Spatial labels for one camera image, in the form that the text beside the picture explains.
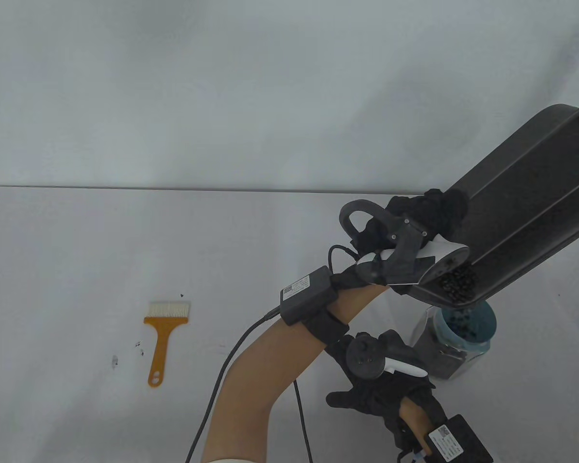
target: forearm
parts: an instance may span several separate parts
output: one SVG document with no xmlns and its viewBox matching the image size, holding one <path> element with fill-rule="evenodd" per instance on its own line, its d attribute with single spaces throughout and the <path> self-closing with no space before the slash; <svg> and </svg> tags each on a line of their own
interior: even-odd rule
<svg viewBox="0 0 579 463">
<path fill-rule="evenodd" d="M 430 455 L 431 449 L 425 441 L 425 436 L 433 431 L 435 426 L 431 423 L 425 411 L 413 401 L 404 397 L 399 407 L 399 417 L 405 421 L 426 454 Z"/>
<path fill-rule="evenodd" d="M 340 291 L 338 300 L 329 306 L 329 311 L 347 324 L 386 289 L 386 286 L 370 285 Z M 302 324 L 287 326 L 282 320 L 257 338 L 232 364 L 223 382 L 212 415 L 203 461 L 225 457 L 265 461 L 265 445 L 263 455 L 253 454 L 249 449 L 240 455 L 226 452 L 240 446 L 240 441 L 245 439 L 243 434 L 261 434 L 262 423 L 267 425 L 268 414 L 279 395 L 324 348 L 325 345 Z M 257 446 L 256 453 L 261 451 L 262 445 Z"/>
</svg>

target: battery pack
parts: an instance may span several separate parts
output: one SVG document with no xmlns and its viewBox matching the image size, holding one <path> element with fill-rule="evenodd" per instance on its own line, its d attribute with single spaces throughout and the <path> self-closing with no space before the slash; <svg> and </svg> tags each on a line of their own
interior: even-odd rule
<svg viewBox="0 0 579 463">
<path fill-rule="evenodd" d="M 281 318 L 287 325 L 294 325 L 313 316 L 338 298 L 325 265 L 281 290 Z"/>
<path fill-rule="evenodd" d="M 461 415 L 455 415 L 425 436 L 428 463 L 493 463 L 493 458 Z"/>
</svg>

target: white table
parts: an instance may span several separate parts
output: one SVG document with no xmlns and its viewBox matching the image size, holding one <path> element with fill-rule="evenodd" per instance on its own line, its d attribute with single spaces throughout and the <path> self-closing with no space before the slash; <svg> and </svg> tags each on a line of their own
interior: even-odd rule
<svg viewBox="0 0 579 463">
<path fill-rule="evenodd" d="M 389 199 L 0 188 L 0 462 L 183 461 L 226 354 L 282 287 L 347 244 L 338 213 L 355 198 Z M 341 252 L 333 262 L 349 264 Z M 579 337 L 544 280 L 537 269 L 490 301 L 492 352 L 436 395 L 500 456 L 572 461 Z M 142 322 L 151 300 L 192 304 L 157 389 L 147 384 L 156 334 Z M 396 328 L 407 339 L 424 309 L 387 291 L 352 332 Z M 328 392 L 349 387 L 331 359 L 299 384 L 316 462 L 395 459 L 380 419 L 326 406 Z M 269 439 L 269 461 L 306 461 L 291 388 Z"/>
</svg>

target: hand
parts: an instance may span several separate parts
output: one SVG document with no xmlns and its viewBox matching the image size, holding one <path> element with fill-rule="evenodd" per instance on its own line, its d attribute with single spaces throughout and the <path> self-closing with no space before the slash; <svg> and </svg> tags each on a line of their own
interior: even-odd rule
<svg viewBox="0 0 579 463">
<path fill-rule="evenodd" d="M 407 214 L 427 230 L 422 246 L 433 240 L 435 235 L 446 236 L 461 225 L 468 213 L 468 195 L 459 190 L 441 192 L 437 189 L 426 191 L 422 196 L 407 198 L 393 196 L 386 210 L 394 216 Z M 358 234 L 356 242 L 352 242 L 358 255 L 373 253 L 382 249 L 394 249 L 396 243 L 389 240 L 386 227 L 372 218 L 363 231 Z"/>
<path fill-rule="evenodd" d="M 407 346 L 395 331 L 386 331 L 378 339 L 384 344 L 387 355 L 403 353 L 405 357 L 403 361 L 410 361 L 413 357 L 415 363 L 420 362 L 415 351 Z M 383 417 L 384 424 L 393 433 L 398 448 L 402 450 L 418 448 L 416 436 L 400 418 L 400 404 L 408 397 L 412 403 L 427 413 L 432 423 L 443 423 L 446 421 L 444 410 L 431 394 L 431 389 L 435 386 L 427 377 L 418 378 L 400 372 L 392 374 L 384 372 L 375 380 L 360 379 L 347 366 L 347 347 L 353 340 L 352 336 L 345 335 L 340 341 L 326 348 L 326 352 L 339 364 L 352 383 L 351 390 L 347 392 L 328 394 L 327 404 L 334 408 L 348 408 Z"/>
<path fill-rule="evenodd" d="M 451 234 L 468 213 L 468 196 L 459 190 L 448 190 L 442 193 L 440 190 L 429 190 L 422 196 L 407 198 L 406 196 L 393 196 L 389 201 L 386 211 L 392 216 L 407 216 L 426 231 L 420 247 L 424 247 L 433 240 L 437 234 L 447 236 Z M 358 257 L 384 249 L 395 249 L 396 241 L 389 239 L 389 231 L 378 219 L 372 218 L 367 222 L 363 231 L 352 237 L 352 245 L 358 251 Z M 363 287 L 368 284 L 386 284 L 385 275 L 372 275 L 373 278 L 365 280 L 364 275 L 357 272 L 356 266 L 351 265 L 342 273 L 332 276 L 331 281 L 336 289 L 350 289 Z M 411 286 L 397 285 L 393 289 L 406 294 Z"/>
</svg>

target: clear plastic container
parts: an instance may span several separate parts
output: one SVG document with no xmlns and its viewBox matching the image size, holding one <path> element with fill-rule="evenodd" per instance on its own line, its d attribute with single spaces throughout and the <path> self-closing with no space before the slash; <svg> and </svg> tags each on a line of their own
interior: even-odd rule
<svg viewBox="0 0 579 463">
<path fill-rule="evenodd" d="M 463 311 L 431 306 L 410 343 L 429 375 L 446 380 L 466 371 L 490 349 L 496 327 L 495 313 L 486 302 Z"/>
</svg>

